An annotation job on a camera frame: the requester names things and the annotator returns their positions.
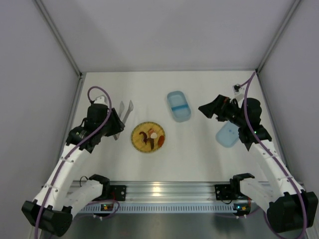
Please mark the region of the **white round fish cake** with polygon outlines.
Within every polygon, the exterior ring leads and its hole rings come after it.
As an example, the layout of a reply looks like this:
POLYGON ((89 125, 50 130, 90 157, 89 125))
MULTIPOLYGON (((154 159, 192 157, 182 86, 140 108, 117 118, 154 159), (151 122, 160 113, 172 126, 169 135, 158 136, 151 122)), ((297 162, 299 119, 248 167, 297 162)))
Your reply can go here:
POLYGON ((156 138, 158 137, 158 135, 157 135, 155 132, 153 132, 153 133, 150 135, 150 137, 151 137, 152 139, 156 139, 156 138))

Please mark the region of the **brown green vegetable piece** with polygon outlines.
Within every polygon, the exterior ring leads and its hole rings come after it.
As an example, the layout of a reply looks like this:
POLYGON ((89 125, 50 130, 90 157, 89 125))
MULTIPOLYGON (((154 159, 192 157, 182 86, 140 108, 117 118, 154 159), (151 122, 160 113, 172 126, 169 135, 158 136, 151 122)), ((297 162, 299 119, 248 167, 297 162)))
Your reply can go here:
POLYGON ((151 144, 151 150, 153 150, 154 149, 154 139, 150 138, 149 141, 150 141, 150 144, 151 144))

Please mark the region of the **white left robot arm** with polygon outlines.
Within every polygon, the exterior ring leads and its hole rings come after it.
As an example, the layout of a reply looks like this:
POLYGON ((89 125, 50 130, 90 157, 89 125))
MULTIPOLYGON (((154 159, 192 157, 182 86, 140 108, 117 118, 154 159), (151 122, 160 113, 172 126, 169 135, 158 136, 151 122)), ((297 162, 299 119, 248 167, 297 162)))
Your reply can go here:
POLYGON ((57 237, 63 236, 74 217, 89 203, 116 199, 107 177, 94 174, 69 194, 69 189, 82 164, 91 156, 103 137, 124 130, 115 109, 92 103, 82 123, 68 135, 62 156, 48 181, 32 201, 25 201, 22 213, 29 223, 57 237))

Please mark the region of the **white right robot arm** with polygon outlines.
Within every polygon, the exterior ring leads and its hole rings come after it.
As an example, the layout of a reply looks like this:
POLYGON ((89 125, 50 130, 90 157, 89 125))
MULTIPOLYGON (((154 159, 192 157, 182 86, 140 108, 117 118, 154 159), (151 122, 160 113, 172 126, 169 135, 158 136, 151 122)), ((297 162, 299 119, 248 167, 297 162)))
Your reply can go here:
POLYGON ((259 164, 271 185, 267 191, 254 175, 243 173, 230 179, 232 197, 252 199, 266 214, 271 229, 284 233, 313 226, 319 200, 307 192, 289 173, 276 153, 272 138, 261 125, 261 104, 247 98, 242 105, 236 99, 218 95, 199 108, 207 118, 228 121, 238 126, 240 141, 259 164))

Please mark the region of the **orange fried piece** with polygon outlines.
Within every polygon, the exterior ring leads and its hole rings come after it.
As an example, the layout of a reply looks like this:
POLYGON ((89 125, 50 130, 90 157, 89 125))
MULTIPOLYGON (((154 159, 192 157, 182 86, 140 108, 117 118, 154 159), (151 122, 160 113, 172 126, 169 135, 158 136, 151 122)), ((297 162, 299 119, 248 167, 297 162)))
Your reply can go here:
POLYGON ((158 139, 158 147, 161 148, 165 140, 165 136, 161 135, 158 139))

